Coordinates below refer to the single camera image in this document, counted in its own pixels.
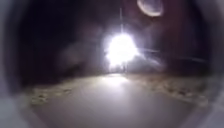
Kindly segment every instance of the bright light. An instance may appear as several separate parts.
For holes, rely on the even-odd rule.
[[[110,67],[122,66],[140,55],[132,37],[128,34],[119,34],[109,42],[106,58]]]

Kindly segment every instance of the asphalt road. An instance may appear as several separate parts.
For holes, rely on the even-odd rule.
[[[179,128],[195,108],[124,77],[105,77],[82,82],[33,112],[46,128]]]

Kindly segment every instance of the night sky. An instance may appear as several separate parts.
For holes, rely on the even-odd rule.
[[[124,26],[136,37],[137,45],[160,51],[150,55],[166,65],[164,73],[204,74],[210,49],[200,10],[189,0],[162,2],[164,15],[150,18],[140,11],[136,0],[31,1],[18,29],[22,82],[55,83],[64,77],[91,74],[90,62],[98,65],[95,72],[103,73],[98,69],[102,67],[99,49],[106,34],[119,31],[120,8]]]

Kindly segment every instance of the headlight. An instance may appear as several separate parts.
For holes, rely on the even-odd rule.
[[[126,33],[112,37],[106,49],[106,58],[110,63],[110,68],[123,66],[139,55],[134,40]]]

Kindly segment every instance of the dark sky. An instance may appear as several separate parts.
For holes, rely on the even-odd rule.
[[[76,43],[100,45],[105,34],[120,25],[121,7],[123,23],[137,37],[137,45],[169,53],[171,57],[155,55],[164,60],[169,70],[195,70],[197,64],[180,61],[176,56],[208,59],[205,35],[198,34],[204,31],[200,13],[195,13],[198,10],[194,4],[186,0],[162,1],[165,13],[159,18],[144,15],[136,0],[31,1],[18,30],[22,81],[54,82],[60,76],[56,63],[62,51]],[[82,72],[85,63],[83,60],[74,64],[71,71]]]

